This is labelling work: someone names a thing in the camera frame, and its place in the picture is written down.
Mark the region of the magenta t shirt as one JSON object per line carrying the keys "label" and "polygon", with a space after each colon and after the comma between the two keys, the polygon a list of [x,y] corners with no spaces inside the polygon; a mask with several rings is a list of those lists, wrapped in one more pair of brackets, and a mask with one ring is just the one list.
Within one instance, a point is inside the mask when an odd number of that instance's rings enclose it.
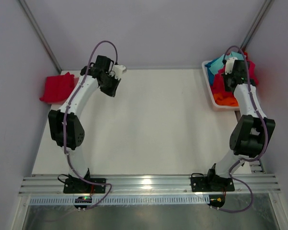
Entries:
{"label": "magenta t shirt", "polygon": [[[248,61],[249,64],[249,74],[250,74],[250,81],[251,84],[257,86],[259,81],[255,76],[255,64],[252,61]],[[221,93],[225,97],[229,97],[232,95],[230,92],[225,91],[224,80],[222,74],[225,73],[225,67],[218,70],[218,73],[214,77],[213,85],[211,86],[212,94]]]}

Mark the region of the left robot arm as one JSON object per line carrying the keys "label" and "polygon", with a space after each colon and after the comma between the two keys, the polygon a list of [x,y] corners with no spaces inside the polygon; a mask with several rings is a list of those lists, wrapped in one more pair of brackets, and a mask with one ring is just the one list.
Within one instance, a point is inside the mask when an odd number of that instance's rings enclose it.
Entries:
{"label": "left robot arm", "polygon": [[48,114],[51,139],[61,147],[69,166],[69,174],[64,182],[66,193],[85,193],[95,184],[85,165],[82,151],[85,130],[80,116],[97,89],[107,96],[115,97],[126,71],[124,65],[106,56],[97,56],[95,62],[81,69],[78,82],[64,104],[58,110],[50,110]]}

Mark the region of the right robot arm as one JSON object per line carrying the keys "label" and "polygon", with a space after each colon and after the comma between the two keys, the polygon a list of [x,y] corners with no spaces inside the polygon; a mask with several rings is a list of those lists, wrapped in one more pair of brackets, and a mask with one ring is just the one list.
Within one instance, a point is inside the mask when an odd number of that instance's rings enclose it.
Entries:
{"label": "right robot arm", "polygon": [[247,62],[229,58],[222,76],[226,91],[233,93],[238,101],[241,117],[230,136],[230,150],[208,170],[205,184],[212,191],[224,191],[232,186],[233,173],[245,162],[256,161],[265,153],[276,126],[260,107]]}

